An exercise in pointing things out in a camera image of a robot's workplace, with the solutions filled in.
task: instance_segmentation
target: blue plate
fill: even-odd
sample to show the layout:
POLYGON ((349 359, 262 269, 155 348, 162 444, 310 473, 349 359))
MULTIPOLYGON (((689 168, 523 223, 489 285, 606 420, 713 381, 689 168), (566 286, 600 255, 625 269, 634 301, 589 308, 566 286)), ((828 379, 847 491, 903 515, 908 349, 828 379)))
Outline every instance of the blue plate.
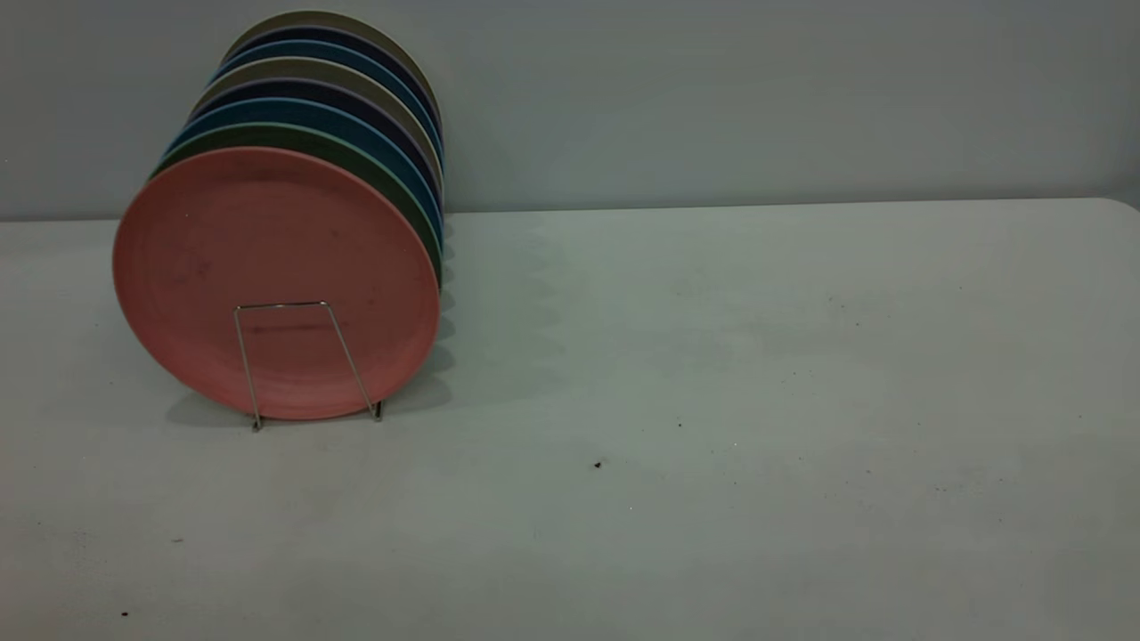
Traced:
POLYGON ((166 153, 212 129, 253 122, 279 122, 314 129, 361 149, 408 187, 420 206, 427 212, 435 237, 442 245, 443 218, 440 204, 412 160, 383 133, 337 108, 296 98, 255 98, 234 103, 192 121, 166 148, 166 153))
POLYGON ((227 105, 254 98, 299 98, 320 103, 360 119, 399 147, 404 155, 408 156, 416 165, 420 175, 430 179, 435 201, 443 202, 443 177, 432 171, 434 165, 427 161, 429 156, 425 151, 421 149, 408 136, 408 132, 383 109, 335 84, 301 78, 261 80, 239 84, 203 104, 190 114, 190 120, 215 112, 227 105))
POLYGON ((412 114, 415 115, 416 120, 420 121, 420 124, 423 125, 424 131, 427 132, 427 136, 431 138, 432 146, 435 147, 435 153, 440 159, 440 163, 442 163, 442 138, 440 138, 435 121, 431 117, 432 114, 424 107, 421 99, 415 96, 415 92, 408 88, 406 82, 400 80, 400 78, 397 74, 393 74, 388 67, 384 67, 372 58, 363 54, 358 54, 347 47, 329 44, 328 42, 318 42, 316 40, 283 40, 279 42, 270 42, 268 44, 247 49, 230 58, 226 62, 226 64, 218 68, 213 78, 210 79, 210 82, 218 80, 226 73, 242 65, 256 60, 264 60, 267 58, 317 58, 344 65, 353 71, 367 75, 391 91, 392 95, 399 98, 400 102, 408 107, 412 114))
POLYGON ((408 70, 408 67, 396 58, 390 51, 380 47, 375 42, 342 31, 339 29, 332 29, 327 26, 288 26, 283 29, 276 29, 254 38, 251 38, 247 42, 243 42, 236 50, 234 50, 222 64, 228 63, 230 59, 237 56, 261 47, 262 44, 270 44, 274 42, 284 42, 288 40, 316 40, 318 42, 327 42, 329 44, 339 44, 345 49, 351 49, 358 54, 367 56, 369 59, 376 64, 388 68, 394 74, 400 82, 402 82, 409 91, 416 95, 420 102, 431 109, 432 122, 435 124, 435 129, 442 129, 440 127, 438 105, 431 99, 429 92, 424 87, 416 81, 415 75, 408 70))

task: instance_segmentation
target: table surface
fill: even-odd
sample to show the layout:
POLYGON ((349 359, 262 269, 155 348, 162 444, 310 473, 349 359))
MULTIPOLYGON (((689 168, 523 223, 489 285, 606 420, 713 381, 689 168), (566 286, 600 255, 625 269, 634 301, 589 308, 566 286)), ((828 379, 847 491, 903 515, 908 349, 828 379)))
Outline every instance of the table surface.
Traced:
POLYGON ((0 225, 0 638, 1140 630, 1119 203, 456 214, 384 421, 256 435, 131 335, 114 227, 0 225))

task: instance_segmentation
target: stack of plates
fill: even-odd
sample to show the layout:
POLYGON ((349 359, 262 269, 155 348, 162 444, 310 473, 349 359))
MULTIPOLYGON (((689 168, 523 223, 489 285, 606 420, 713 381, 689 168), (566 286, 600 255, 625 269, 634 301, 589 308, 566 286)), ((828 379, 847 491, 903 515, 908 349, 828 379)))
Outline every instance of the stack of plates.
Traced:
POLYGON ((115 291, 174 376, 279 419, 349 414, 406 383, 439 323, 443 140, 396 42, 323 11, 243 34, 115 238, 115 291), (327 308, 235 309, 327 301, 327 308), (249 362, 246 375, 244 352, 249 362))

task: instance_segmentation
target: pink plate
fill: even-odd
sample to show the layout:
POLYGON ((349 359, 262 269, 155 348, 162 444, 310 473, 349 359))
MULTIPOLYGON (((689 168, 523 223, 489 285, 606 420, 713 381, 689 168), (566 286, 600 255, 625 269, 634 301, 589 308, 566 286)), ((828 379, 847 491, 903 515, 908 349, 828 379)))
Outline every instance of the pink plate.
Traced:
MULTIPOLYGON (((435 340, 427 252, 400 212, 336 165, 230 147, 156 176, 119 225, 115 292, 135 335, 203 396, 252 413, 236 306, 327 301, 373 400, 435 340)), ((323 307, 242 313, 263 416, 325 419, 365 407, 323 307)))

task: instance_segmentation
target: gray wall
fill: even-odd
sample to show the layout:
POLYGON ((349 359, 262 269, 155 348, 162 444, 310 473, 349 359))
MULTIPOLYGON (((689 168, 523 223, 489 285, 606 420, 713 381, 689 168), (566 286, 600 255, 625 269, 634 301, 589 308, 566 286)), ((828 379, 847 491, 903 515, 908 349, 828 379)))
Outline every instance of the gray wall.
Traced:
MULTIPOLYGON (((0 8, 0 217, 116 216, 285 0, 0 8)), ((1140 176, 1137 0, 350 0, 422 63, 449 209, 1101 194, 1140 176)))

